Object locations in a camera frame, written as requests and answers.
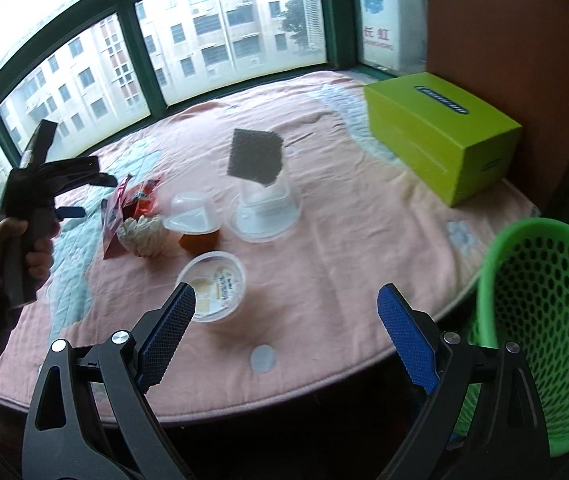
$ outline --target snack bag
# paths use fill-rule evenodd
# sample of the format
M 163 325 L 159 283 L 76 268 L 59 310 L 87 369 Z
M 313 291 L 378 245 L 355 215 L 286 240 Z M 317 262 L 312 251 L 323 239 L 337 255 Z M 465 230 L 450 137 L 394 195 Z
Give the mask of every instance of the snack bag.
M 122 215 L 122 205 L 124 204 L 124 193 L 126 185 L 132 176 L 128 174 L 122 182 L 118 184 L 111 196 L 101 203 L 102 208 L 102 257 L 103 259 L 114 256 L 117 248 L 122 250 L 122 246 L 116 236 L 116 231 L 122 225 L 124 216 Z

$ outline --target plastic container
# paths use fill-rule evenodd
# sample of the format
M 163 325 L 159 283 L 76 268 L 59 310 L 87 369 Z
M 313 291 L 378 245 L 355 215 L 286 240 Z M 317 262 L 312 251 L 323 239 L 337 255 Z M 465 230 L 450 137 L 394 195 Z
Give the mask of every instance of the plastic container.
M 525 351 L 544 410 L 551 456 L 569 452 L 569 225 L 546 218 L 504 229 L 487 253 L 469 342 Z M 466 434 L 479 388 L 471 384 L 456 433 Z
M 218 247 L 222 222 L 209 195 L 189 191 L 171 200 L 164 227 L 181 233 L 180 246 L 197 256 Z
M 178 276 L 196 291 L 194 321 L 210 323 L 234 312 L 244 298 L 247 272 L 233 254 L 213 251 L 192 260 Z
M 301 212 L 301 197 L 284 165 L 276 182 L 264 187 L 239 180 L 240 193 L 232 200 L 227 225 L 242 240 L 267 242 L 293 227 Z

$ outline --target plastic cup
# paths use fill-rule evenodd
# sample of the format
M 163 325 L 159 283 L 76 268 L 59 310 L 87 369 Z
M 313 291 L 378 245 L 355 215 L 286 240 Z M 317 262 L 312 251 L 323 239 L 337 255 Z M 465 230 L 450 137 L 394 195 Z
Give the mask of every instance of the plastic cup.
M 221 251 L 194 258 L 178 276 L 196 292 L 194 321 L 210 323 L 229 316 L 244 298 L 247 272 L 233 254 Z
M 222 222 L 209 195 L 183 192 L 171 200 L 164 227 L 182 234 L 180 246 L 198 256 L 215 250 L 220 243 Z

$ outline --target clear plastic cup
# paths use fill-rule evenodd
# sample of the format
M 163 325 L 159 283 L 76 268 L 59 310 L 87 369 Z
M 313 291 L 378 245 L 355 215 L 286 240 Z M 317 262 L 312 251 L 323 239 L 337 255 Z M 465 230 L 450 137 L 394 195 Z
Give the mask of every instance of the clear plastic cup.
M 215 250 L 220 243 L 222 221 L 211 197 L 197 191 L 183 192 L 171 200 L 164 227 L 182 234 L 180 246 L 199 255 Z

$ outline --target plastic container lid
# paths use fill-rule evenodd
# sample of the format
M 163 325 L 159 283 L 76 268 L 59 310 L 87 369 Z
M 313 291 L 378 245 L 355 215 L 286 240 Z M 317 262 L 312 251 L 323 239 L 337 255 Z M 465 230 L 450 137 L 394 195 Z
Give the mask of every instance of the plastic container lid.
M 186 282 L 196 291 L 194 321 L 209 323 L 235 311 L 244 298 L 247 272 L 233 254 L 221 251 L 193 259 L 178 276 L 176 285 Z
M 196 191 L 183 192 L 171 200 L 171 213 L 164 227 L 185 235 L 213 233 L 222 226 L 209 195 Z

